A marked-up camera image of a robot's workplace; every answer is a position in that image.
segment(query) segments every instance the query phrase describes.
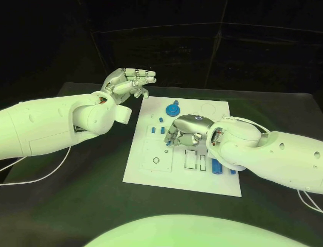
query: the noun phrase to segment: wire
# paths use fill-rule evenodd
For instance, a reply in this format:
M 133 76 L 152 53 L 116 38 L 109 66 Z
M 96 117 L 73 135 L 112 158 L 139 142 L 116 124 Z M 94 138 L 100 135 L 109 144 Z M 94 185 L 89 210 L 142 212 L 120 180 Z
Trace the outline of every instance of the wire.
M 317 208 L 312 207 L 312 206 L 307 203 L 307 201 L 305 201 L 305 199 L 304 199 L 304 197 L 302 197 L 301 191 L 298 190 L 298 194 L 299 194 L 299 197 L 301 197 L 301 199 L 302 199 L 305 205 L 307 205 L 311 209 L 314 209 L 315 211 L 323 213 L 323 210 L 320 208 L 318 204 L 317 204 L 315 201 L 312 200 L 312 198 L 311 198 L 309 194 L 307 193 L 307 191 L 304 191 L 304 193 L 305 193 L 307 196 L 309 197 L 309 199 L 311 199 L 314 205 L 317 206 Z
M 259 123 L 253 122 L 252 120 L 249 120 L 246 118 L 242 118 L 242 117 L 236 117 L 234 119 L 237 119 L 240 121 L 244 121 L 244 122 L 259 126 L 266 132 L 270 132 L 270 130 L 265 126 L 262 126 Z
M 9 166 L 6 166 L 6 167 L 0 170 L 0 172 L 2 172 L 5 169 L 8 169 L 9 167 L 12 167 L 14 165 L 16 165 L 25 158 L 27 158 L 27 157 L 21 158 L 15 163 L 12 163 Z
M 63 160 L 63 162 L 60 163 L 60 166 L 57 167 L 57 169 L 55 169 L 45 177 L 42 177 L 42 178 L 40 178 L 40 179 L 37 179 L 37 180 L 32 180 L 32 181 L 27 181 L 27 182 L 0 184 L 0 186 L 6 186 L 6 185 L 19 185 L 19 184 L 31 184 L 31 183 L 35 183 L 35 182 L 44 180 L 47 177 L 50 177 L 50 176 L 55 173 L 55 171 L 57 171 L 57 170 L 60 169 L 60 167 L 63 166 L 63 164 L 64 164 L 64 162 L 66 162 L 66 159 L 67 159 L 67 157 L 68 157 L 70 152 L 71 152 L 71 147 L 70 147 L 70 150 L 68 150 L 67 155 L 66 155 L 66 157 L 64 157 L 64 160 Z

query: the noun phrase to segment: dark table surface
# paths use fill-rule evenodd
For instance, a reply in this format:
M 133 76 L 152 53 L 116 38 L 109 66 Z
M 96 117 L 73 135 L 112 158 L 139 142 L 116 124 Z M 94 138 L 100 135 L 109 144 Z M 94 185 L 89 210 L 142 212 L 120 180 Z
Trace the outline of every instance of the dark table surface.
M 93 93 L 99 84 L 66 83 L 60 96 Z M 152 96 L 230 102 L 233 116 L 252 119 L 270 130 L 323 140 L 323 114 L 309 94 L 260 93 L 149 87 Z M 0 246 L 83 246 L 119 225 L 165 214 L 230 219 L 323 246 L 323 215 L 301 202 L 296 190 L 240 172 L 243 197 L 123 183 L 142 99 L 129 125 L 73 147 L 66 164 L 38 183 L 0 188 Z M 45 176 L 67 150 L 27 158 L 6 182 Z M 323 195 L 314 195 L 323 209 Z

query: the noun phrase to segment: small blue part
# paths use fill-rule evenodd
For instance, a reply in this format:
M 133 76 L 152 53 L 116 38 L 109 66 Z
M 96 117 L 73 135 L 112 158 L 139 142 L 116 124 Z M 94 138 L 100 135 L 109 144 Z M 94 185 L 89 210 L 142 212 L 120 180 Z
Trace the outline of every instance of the small blue part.
M 178 100 L 175 101 L 174 104 L 168 106 L 167 112 L 171 117 L 177 117 L 181 114 L 181 107 Z
M 213 173 L 223 174 L 223 165 L 217 159 L 213 159 Z

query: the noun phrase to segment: robotic arm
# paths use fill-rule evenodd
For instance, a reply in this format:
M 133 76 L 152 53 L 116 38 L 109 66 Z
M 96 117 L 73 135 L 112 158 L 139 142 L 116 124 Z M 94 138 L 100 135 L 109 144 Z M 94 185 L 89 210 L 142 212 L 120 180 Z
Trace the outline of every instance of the robotic arm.
M 132 109 L 120 104 L 130 94 L 145 98 L 143 88 L 156 73 L 117 69 L 102 91 L 22 102 L 0 111 L 0 160 L 53 153 L 103 135 L 115 121 L 128 124 Z
M 206 144 L 208 156 L 233 170 L 247 168 L 265 179 L 323 194 L 323 142 L 279 131 L 262 133 L 237 117 L 181 116 L 167 134 L 168 145 Z

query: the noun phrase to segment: dark background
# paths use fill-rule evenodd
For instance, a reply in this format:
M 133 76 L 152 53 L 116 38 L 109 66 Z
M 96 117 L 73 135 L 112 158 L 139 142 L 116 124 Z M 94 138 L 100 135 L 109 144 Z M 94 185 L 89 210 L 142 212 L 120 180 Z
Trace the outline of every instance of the dark background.
M 119 67 L 159 86 L 307 92 L 323 110 L 323 1 L 0 2 L 0 109 Z

